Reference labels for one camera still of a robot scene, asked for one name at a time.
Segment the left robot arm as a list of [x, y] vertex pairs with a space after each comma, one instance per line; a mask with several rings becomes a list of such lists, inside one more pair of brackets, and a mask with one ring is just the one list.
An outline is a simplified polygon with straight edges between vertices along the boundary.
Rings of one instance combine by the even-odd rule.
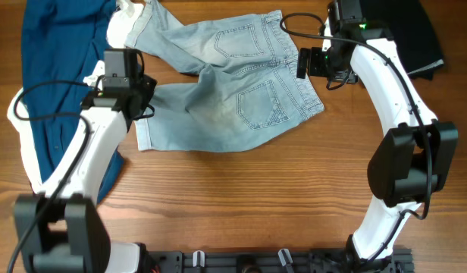
[[34, 195], [14, 204], [18, 242], [7, 270], [22, 259], [28, 272], [157, 272], [142, 243], [114, 243], [96, 210], [111, 157], [131, 124], [151, 118], [157, 84], [137, 49], [105, 51], [105, 72], [80, 104], [79, 124], [58, 167]]

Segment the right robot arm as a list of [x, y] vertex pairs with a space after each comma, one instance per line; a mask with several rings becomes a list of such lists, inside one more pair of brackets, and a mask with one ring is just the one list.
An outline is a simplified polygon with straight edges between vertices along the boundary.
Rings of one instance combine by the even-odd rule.
[[431, 195], [443, 189], [458, 142], [451, 122], [439, 122], [401, 64], [390, 29], [365, 18], [358, 1], [333, 1], [321, 22], [320, 48], [302, 49], [298, 77], [327, 80], [334, 90], [362, 82], [384, 137], [367, 168], [371, 203], [342, 249], [314, 249], [312, 272], [412, 272], [410, 249], [395, 240], [411, 217], [428, 216]]

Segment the light blue denim shorts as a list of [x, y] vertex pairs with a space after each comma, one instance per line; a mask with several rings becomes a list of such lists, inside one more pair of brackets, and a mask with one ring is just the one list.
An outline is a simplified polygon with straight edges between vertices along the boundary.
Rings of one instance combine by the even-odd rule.
[[184, 25], [147, 2], [126, 46], [197, 81], [155, 88], [154, 115], [136, 123], [139, 150], [242, 152], [323, 112], [296, 75], [298, 50], [281, 18], [276, 10]]

